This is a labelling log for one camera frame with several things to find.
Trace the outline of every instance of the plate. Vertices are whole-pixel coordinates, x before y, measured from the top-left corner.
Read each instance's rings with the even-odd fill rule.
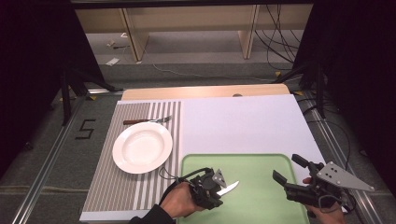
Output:
[[[153,122],[137,123],[123,131],[113,146],[113,160],[130,174],[143,174],[162,165],[172,151],[169,131]]]

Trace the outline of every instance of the tray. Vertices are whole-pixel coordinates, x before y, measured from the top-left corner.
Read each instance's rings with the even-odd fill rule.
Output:
[[[305,208],[288,201],[283,188],[272,178],[277,170],[295,183],[290,159],[281,154],[193,154],[183,158],[182,175],[210,167],[220,168],[227,184],[239,185],[221,197],[220,207],[196,212],[177,224],[309,223]]]

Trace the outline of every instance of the floor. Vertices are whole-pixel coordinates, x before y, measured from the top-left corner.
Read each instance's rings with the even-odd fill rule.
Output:
[[[299,39],[301,39],[303,31],[282,31],[282,35],[287,40],[287,43],[292,46],[293,52],[289,51],[283,45],[279,45],[274,41],[281,42],[279,34],[275,34],[271,47],[277,50],[279,53],[284,55],[286,59],[279,57],[271,51],[267,50],[262,41],[257,35],[254,37],[253,49],[251,56],[248,60],[242,57],[241,47],[239,45],[237,32],[173,32],[173,33],[153,33],[150,34],[148,44],[146,46],[146,52],[141,62],[135,62],[129,46],[127,38],[122,37],[122,34],[100,34],[100,35],[87,35],[90,44],[92,46],[93,53],[95,54],[96,60],[99,64],[106,64],[110,60],[116,58],[119,61],[116,64],[143,64],[146,66],[153,66],[155,69],[160,71],[170,72],[178,76],[193,76],[200,78],[205,74],[194,74],[186,73],[184,71],[168,70],[166,65],[168,64],[222,64],[222,63],[237,63],[237,64],[249,64],[249,63],[268,63],[274,68],[280,63],[285,64],[288,60],[293,60],[296,50],[293,47],[298,48]],[[270,43],[270,39],[264,34],[271,37],[273,31],[258,31],[261,39],[267,44]],[[285,73],[285,67],[278,68],[277,71]],[[291,89],[298,90],[298,85],[294,83],[288,83]],[[304,96],[296,95],[296,100],[301,100],[302,111],[305,111],[311,103],[304,99],[314,97],[315,93],[309,91]],[[111,97],[110,101],[115,103],[120,99],[119,95],[108,96]],[[58,120],[62,120],[62,109],[59,107],[59,98],[54,99],[56,106],[53,108],[56,113],[52,114],[51,117],[43,121],[43,125],[39,127],[36,132],[36,138],[40,139],[36,142],[35,147],[47,148],[42,150],[40,153],[22,153],[14,162],[11,169],[19,169],[18,167],[24,167],[23,169],[29,169],[32,167],[29,165],[30,162],[34,161],[37,166],[34,173],[39,173],[41,164],[46,162],[47,155],[51,153],[53,148],[53,140],[58,137],[58,133],[62,132],[62,128],[59,123],[50,122],[54,117]],[[96,105],[90,105],[89,101],[84,103],[82,111],[86,114],[93,113],[92,110]],[[326,114],[327,121],[323,125],[319,125],[322,122],[314,121],[318,120],[318,112],[313,111],[307,115],[306,120],[313,133],[329,133],[316,135],[316,141],[322,151],[323,157],[326,160],[335,160],[338,162],[346,161],[346,154],[350,150],[349,166],[351,172],[358,175],[363,181],[372,183],[377,189],[376,192],[368,195],[364,194],[361,198],[364,205],[374,207],[374,212],[364,212],[364,206],[358,206],[358,213],[354,213],[351,216],[346,216],[348,223],[396,223],[396,201],[394,197],[389,193],[387,187],[383,184],[381,179],[377,176],[375,168],[370,161],[362,155],[363,152],[359,150],[359,142],[353,137],[353,133],[348,129],[347,125],[343,121],[342,115],[337,111],[335,105],[331,103],[331,96],[326,96]],[[111,114],[104,115],[111,119]],[[100,146],[101,139],[97,139],[93,144]],[[98,154],[89,155],[91,157],[98,157]],[[73,158],[67,160],[61,159],[58,162],[52,164],[49,168],[52,170],[51,177],[47,180],[47,186],[55,185],[60,181],[59,179],[65,179],[69,175],[80,175],[78,170],[74,167],[70,170],[69,174],[62,173],[65,176],[57,176],[60,167],[68,167],[73,161]],[[94,171],[95,164],[89,164]],[[24,195],[28,192],[29,186],[32,186],[35,182],[35,175],[23,175],[24,171],[19,170],[18,172],[10,172],[8,175],[2,178],[0,181],[0,196],[4,198],[1,202],[0,207],[4,208],[0,211],[1,217],[8,217],[7,222],[0,220],[0,223],[9,223],[10,214],[15,214],[18,210],[21,202],[24,199]],[[63,216],[70,217],[71,219],[78,217],[80,214],[79,208],[74,206],[74,203],[83,203],[85,201],[86,193],[89,188],[86,183],[64,183],[63,188],[51,189],[46,187],[41,192],[40,197],[36,199],[34,211],[29,211],[27,216],[27,223],[40,223],[42,222],[41,217],[48,217],[47,223],[70,223],[67,221],[57,220],[57,215],[47,214],[46,211],[50,210],[51,206],[58,206],[60,209],[66,211]],[[63,202],[64,198],[72,197],[74,200],[68,203]],[[370,216],[378,216],[382,222],[375,222]],[[311,223],[317,223],[316,220],[310,219]]]

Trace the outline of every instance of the knife blade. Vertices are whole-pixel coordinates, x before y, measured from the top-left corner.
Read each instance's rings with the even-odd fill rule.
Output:
[[[236,181],[235,183],[229,185],[227,188],[219,190],[218,191],[218,195],[219,196],[223,196],[224,194],[226,194],[226,193],[230,192],[231,190],[233,190],[238,184],[239,184],[239,181]]]

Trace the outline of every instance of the gray carpet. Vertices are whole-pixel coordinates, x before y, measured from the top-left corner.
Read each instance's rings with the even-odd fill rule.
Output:
[[[167,71],[160,71],[151,64],[113,65],[111,67],[101,65],[101,69],[107,83],[125,89],[270,83],[276,78],[275,71],[277,71],[267,63],[195,63],[157,66]],[[289,68],[290,64],[277,63],[273,66]],[[291,90],[297,91],[299,90],[298,81],[299,79],[291,80],[286,84]],[[92,83],[87,83],[87,86],[89,89],[98,88]],[[34,148],[23,151],[0,180],[0,223],[10,223],[24,193],[32,185],[56,140],[63,122],[60,97],[59,95],[54,99],[53,110],[48,112],[41,126],[37,128],[32,138]],[[304,98],[305,96],[296,96],[296,100]],[[114,107],[119,99],[120,95],[108,94],[99,95],[95,100],[84,101],[28,223],[79,223],[79,212],[85,202]],[[371,196],[384,222],[396,223],[393,212],[396,209],[394,197],[376,173],[370,160],[359,153],[357,139],[348,129],[342,113],[337,111],[331,101],[331,96],[327,96],[325,115],[327,121],[334,123],[330,123],[329,126],[341,148],[345,153],[350,148],[349,165],[353,167],[359,178],[374,185],[377,189]],[[309,107],[307,101],[299,104],[302,111]],[[312,113],[308,113],[305,117],[306,120],[315,120]],[[89,132],[80,130],[84,120],[86,120],[84,128],[93,129],[93,132],[90,138],[79,139],[89,136]],[[333,161],[333,155],[318,124],[309,123],[309,127],[325,160]],[[346,219],[347,223],[360,223],[356,213],[346,216]]]

